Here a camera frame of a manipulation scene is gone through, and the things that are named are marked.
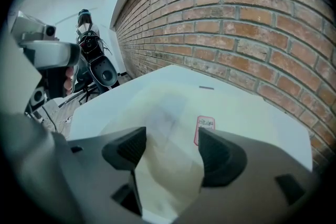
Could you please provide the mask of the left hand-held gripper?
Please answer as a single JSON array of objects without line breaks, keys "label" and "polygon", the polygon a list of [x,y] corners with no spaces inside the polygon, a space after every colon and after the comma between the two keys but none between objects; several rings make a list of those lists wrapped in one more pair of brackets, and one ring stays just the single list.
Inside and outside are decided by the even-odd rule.
[{"label": "left hand-held gripper", "polygon": [[47,25],[21,11],[18,12],[10,33],[41,75],[28,101],[26,112],[34,113],[48,100],[65,97],[65,72],[67,67],[78,63],[81,47],[60,41],[55,36],[55,26]]}]

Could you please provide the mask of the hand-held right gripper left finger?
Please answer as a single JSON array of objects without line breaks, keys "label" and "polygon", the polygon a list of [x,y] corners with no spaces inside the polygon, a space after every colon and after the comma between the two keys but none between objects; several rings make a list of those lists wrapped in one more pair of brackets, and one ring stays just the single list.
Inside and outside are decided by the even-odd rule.
[{"label": "hand-held right gripper left finger", "polygon": [[142,223],[135,168],[145,148],[144,127],[74,141],[36,132],[17,151],[15,174],[58,223]]}]

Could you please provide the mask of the person's left hand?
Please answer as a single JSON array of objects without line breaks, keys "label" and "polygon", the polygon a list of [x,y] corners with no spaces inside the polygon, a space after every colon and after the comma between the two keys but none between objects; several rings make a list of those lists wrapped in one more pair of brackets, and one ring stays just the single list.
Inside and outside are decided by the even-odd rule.
[{"label": "person's left hand", "polygon": [[64,81],[64,89],[66,91],[66,95],[70,95],[72,93],[72,78],[74,76],[74,67],[68,67],[65,72],[66,79]]}]

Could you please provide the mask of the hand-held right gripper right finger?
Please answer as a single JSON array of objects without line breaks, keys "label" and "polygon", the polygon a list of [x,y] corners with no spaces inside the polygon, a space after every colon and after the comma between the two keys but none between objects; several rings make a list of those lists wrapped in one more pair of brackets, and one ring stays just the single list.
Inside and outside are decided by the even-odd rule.
[{"label": "hand-held right gripper right finger", "polygon": [[281,148],[200,128],[204,176],[176,223],[285,223],[311,198],[318,176]]}]

